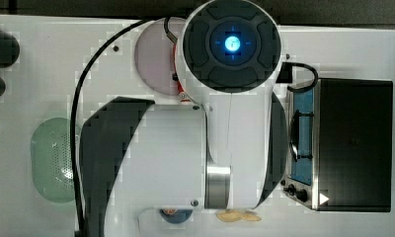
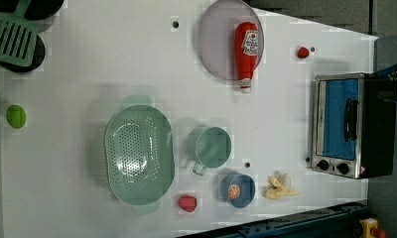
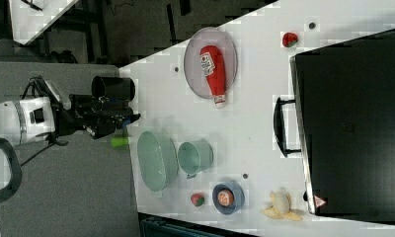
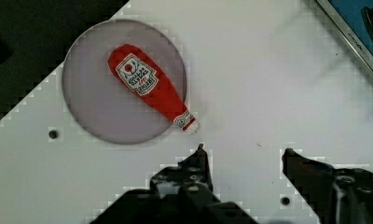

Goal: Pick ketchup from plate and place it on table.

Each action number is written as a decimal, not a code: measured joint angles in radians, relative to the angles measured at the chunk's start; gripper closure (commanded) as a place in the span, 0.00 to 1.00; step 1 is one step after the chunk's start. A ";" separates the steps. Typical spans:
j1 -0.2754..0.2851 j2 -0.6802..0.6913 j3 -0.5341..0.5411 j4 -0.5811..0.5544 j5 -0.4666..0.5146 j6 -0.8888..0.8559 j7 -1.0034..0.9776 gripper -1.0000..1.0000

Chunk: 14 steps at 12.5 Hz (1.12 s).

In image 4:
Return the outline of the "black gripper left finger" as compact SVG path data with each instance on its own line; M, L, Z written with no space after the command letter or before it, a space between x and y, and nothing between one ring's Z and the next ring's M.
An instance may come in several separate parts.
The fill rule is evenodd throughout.
M233 202L214 195L203 145L175 166L149 180L148 189L132 189L90 224L256 224Z

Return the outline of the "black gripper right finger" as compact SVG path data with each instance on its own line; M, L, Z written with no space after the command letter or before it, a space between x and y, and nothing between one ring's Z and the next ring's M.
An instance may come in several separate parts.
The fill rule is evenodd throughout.
M321 224L373 224L373 173L335 168L288 148L283 173Z

